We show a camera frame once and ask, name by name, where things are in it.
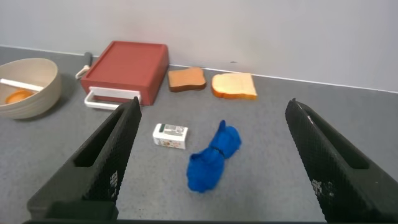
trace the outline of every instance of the bread slice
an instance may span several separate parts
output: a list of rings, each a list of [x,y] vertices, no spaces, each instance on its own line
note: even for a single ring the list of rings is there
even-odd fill
[[[226,99],[257,99],[256,88],[250,73],[225,73],[213,76],[213,94]]]
[[[202,90],[206,88],[206,79],[201,68],[169,71],[169,87],[172,92]]]

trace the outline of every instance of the label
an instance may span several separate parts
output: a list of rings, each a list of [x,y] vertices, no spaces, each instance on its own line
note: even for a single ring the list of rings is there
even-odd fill
[[[173,136],[182,136],[185,131],[184,127],[176,126],[176,125],[169,125],[169,124],[162,124],[160,129],[162,129],[163,125],[164,125],[164,129],[163,129],[164,134],[173,135]]]

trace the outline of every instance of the wall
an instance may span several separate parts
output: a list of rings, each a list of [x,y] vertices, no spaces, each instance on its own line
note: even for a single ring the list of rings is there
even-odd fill
[[[165,43],[174,64],[398,91],[397,10],[396,0],[2,0],[0,44],[99,55],[111,40]]]

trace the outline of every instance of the beige bowl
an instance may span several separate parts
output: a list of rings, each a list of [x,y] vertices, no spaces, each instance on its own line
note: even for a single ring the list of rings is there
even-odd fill
[[[42,86],[21,101],[6,104],[6,98],[17,88],[0,84],[0,116],[22,119],[31,118],[50,109],[61,95],[61,78],[57,65],[44,58],[17,60],[0,66],[0,78]]]

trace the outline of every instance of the white box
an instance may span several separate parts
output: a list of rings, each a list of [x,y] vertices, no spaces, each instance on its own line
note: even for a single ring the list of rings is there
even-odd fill
[[[154,142],[156,145],[185,149],[188,128],[170,124],[156,124]]]

